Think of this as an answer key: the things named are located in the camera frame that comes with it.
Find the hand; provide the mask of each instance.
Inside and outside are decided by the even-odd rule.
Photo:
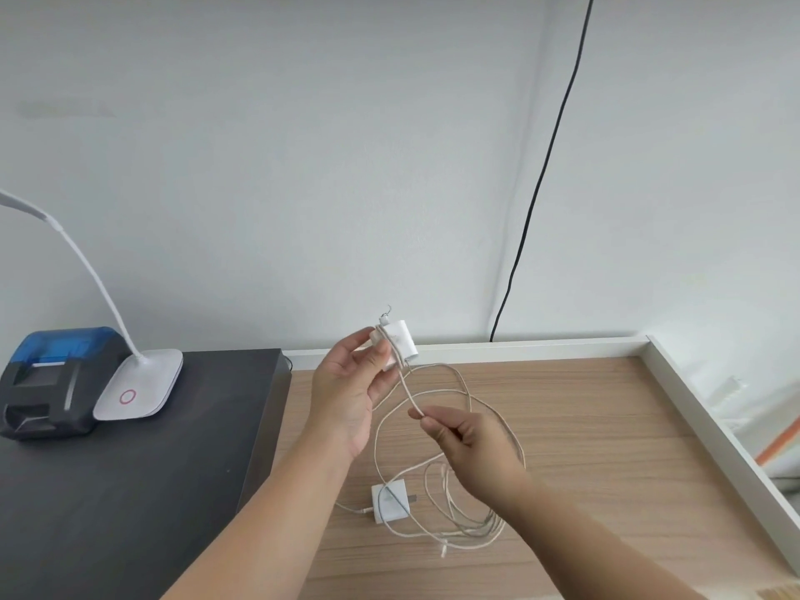
[[[398,368],[387,372],[391,346],[385,339],[375,347],[355,351],[370,338],[372,327],[336,343],[320,362],[311,382],[311,411],[305,433],[333,434],[350,458],[370,439],[372,406],[398,381]]]
[[[490,415],[446,406],[423,406],[408,414],[445,453],[462,486],[503,517],[520,489],[530,483],[517,450],[500,422]]]

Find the white power adapter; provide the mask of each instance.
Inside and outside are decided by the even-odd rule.
[[[408,326],[405,325],[405,320],[389,322],[389,318],[386,316],[386,314],[383,314],[381,316],[380,326],[376,327],[375,330],[370,332],[370,341],[372,342],[372,345],[377,345],[379,342],[381,342],[381,339],[384,338],[391,340],[397,352],[400,353],[400,358],[402,358],[405,362],[408,362],[412,358],[415,358],[417,355],[419,355],[417,347],[414,344],[414,339],[411,338],[411,333],[408,332]],[[383,369],[389,370],[396,363],[397,359],[395,358],[395,352],[393,351]]]
[[[411,508],[409,507],[408,493],[405,492],[405,480],[400,478],[387,485],[375,484],[372,487],[372,510],[375,515],[375,524],[390,523],[393,520],[407,518],[411,513]]]

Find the white shelf frame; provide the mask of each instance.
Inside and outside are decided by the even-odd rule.
[[[415,364],[502,363],[629,356],[641,358],[767,535],[770,535],[795,575],[800,576],[800,516],[727,425],[716,419],[714,413],[705,406],[695,388],[682,375],[655,337],[453,343],[417,347],[419,356],[415,359]],[[313,370],[327,352],[328,350],[294,350],[284,353],[293,362],[294,370]]]

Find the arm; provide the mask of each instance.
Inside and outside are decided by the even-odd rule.
[[[422,419],[464,488],[525,540],[566,600],[703,597],[528,475],[494,418],[444,406],[422,412],[409,415]]]
[[[371,330],[325,356],[300,438],[164,600],[290,600],[300,593],[350,464],[369,439],[373,402],[397,380],[395,370],[381,372],[388,343],[354,352]]]

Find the wooden table surface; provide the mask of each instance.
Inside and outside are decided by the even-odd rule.
[[[525,449],[528,469],[571,494],[589,514],[692,585],[754,585],[792,579],[789,567],[719,472],[638,358],[457,365],[471,392],[505,417]],[[447,369],[412,377],[412,390],[458,387]],[[295,372],[278,440],[280,458],[308,413],[311,372]],[[398,390],[375,425],[402,400]],[[428,403],[463,406],[439,393]],[[405,414],[384,424],[378,462],[388,479],[438,452]],[[470,515],[485,507],[452,477]],[[435,477],[431,477],[435,486]],[[339,501],[372,504],[379,483],[372,439],[350,469]],[[432,530],[449,524],[430,504],[422,472],[405,476],[416,517]],[[398,530],[416,530],[409,518]],[[335,508],[305,584],[303,598],[419,600],[535,598],[555,587],[535,555],[508,526],[482,550],[449,550],[429,538],[395,537],[372,514]]]

